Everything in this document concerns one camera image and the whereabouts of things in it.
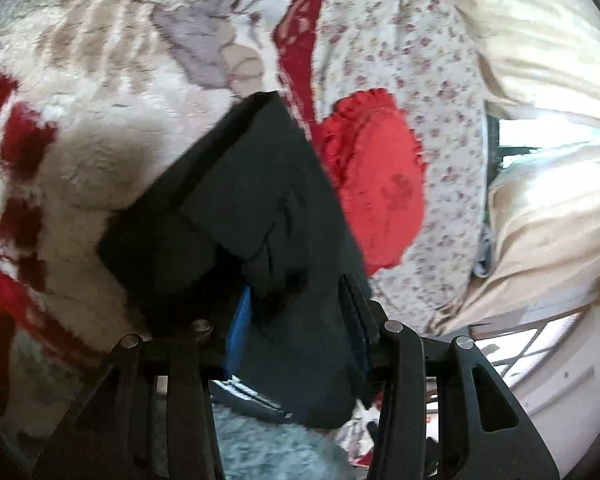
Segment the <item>cream curtain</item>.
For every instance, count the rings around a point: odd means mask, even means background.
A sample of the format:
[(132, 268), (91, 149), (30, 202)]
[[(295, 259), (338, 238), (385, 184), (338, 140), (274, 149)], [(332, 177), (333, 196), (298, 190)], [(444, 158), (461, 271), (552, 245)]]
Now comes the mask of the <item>cream curtain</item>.
[(505, 166), (494, 263), (435, 332), (600, 301), (600, 0), (452, 0), (475, 40)]

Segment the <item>small-flower quilt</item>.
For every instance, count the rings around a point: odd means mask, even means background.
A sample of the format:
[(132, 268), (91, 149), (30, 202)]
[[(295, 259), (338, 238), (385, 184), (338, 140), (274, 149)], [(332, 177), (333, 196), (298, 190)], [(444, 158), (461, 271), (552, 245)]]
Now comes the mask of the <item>small-flower quilt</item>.
[(486, 201), (484, 85), (452, 0), (323, 0), (312, 54), (318, 117), (358, 90), (388, 90), (422, 144), (424, 222), (370, 281), (390, 318), (429, 335), (463, 299)]

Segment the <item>floral plush blanket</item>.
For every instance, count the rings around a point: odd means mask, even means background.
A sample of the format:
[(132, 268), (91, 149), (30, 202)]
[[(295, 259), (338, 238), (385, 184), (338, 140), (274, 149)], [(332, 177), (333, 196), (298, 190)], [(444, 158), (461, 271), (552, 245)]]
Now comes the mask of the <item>floral plush blanket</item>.
[(0, 441), (24, 471), (133, 326), (110, 218), (253, 92), (314, 130), (322, 3), (0, 0)]

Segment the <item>black pants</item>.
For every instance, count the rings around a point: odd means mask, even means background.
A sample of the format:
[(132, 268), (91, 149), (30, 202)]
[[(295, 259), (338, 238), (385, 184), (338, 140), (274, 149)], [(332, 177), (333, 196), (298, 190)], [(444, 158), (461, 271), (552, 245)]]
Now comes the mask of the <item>black pants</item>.
[(336, 429), (360, 387), (338, 300), (363, 258), (314, 149), (275, 92), (235, 105), (109, 222), (100, 260), (148, 332), (207, 320), (226, 338), (212, 396)]

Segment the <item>red heart cushion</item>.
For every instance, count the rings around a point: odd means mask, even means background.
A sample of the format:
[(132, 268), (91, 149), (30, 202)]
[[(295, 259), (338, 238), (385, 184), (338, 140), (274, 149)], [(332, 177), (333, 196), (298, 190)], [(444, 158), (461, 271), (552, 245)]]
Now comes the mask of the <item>red heart cushion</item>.
[(405, 110), (383, 88), (336, 103), (314, 145), (373, 275), (397, 266), (425, 213), (426, 162)]

